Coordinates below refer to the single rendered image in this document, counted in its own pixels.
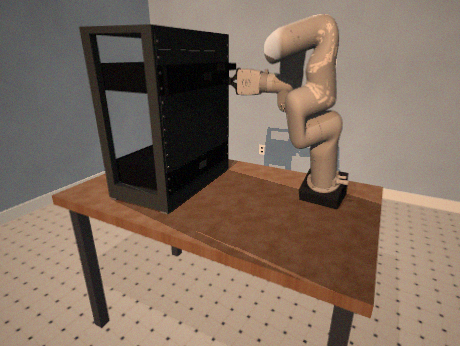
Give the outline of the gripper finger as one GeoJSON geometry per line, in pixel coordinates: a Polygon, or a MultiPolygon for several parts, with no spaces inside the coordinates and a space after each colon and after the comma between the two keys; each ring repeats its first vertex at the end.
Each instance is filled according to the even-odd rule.
{"type": "Polygon", "coordinates": [[[233,77],[225,77],[225,79],[223,79],[223,81],[235,81],[235,80],[237,80],[237,72],[238,72],[239,69],[241,69],[241,68],[236,69],[236,74],[233,77]]]}
{"type": "Polygon", "coordinates": [[[225,85],[233,86],[235,88],[235,90],[236,90],[236,95],[238,95],[238,93],[237,93],[237,83],[235,83],[234,81],[231,81],[231,82],[223,81],[223,83],[226,83],[225,85]]]}

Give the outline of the black open-frame rack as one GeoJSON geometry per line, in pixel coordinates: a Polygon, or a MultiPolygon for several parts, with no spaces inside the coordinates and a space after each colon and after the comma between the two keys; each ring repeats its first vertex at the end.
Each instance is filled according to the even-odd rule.
{"type": "Polygon", "coordinates": [[[80,35],[109,197],[168,215],[229,168],[229,34],[145,24],[80,35]],[[101,63],[96,35],[141,38],[144,65],[101,63]],[[147,94],[153,145],[116,159],[105,90],[147,94]]]}

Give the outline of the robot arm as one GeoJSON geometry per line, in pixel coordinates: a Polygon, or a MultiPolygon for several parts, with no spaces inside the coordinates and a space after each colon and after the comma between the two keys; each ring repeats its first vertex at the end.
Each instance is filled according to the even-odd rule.
{"type": "Polygon", "coordinates": [[[280,73],[265,69],[260,77],[260,91],[277,93],[277,104],[286,112],[293,146],[310,147],[311,173],[307,184],[319,193],[333,192],[340,184],[348,186],[349,182],[337,171],[342,118],[336,111],[327,110],[336,102],[338,47],[338,26],[328,14],[282,26],[264,45],[266,60],[270,64],[280,62],[280,73]],[[306,84],[302,86],[306,51],[310,49],[314,51],[306,66],[306,84]]]}

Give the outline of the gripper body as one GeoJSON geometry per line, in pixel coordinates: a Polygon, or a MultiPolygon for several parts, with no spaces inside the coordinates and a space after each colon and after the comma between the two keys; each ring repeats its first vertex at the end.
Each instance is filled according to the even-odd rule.
{"type": "Polygon", "coordinates": [[[239,69],[237,72],[237,93],[239,95],[259,95],[260,77],[264,73],[255,69],[239,69]]]}

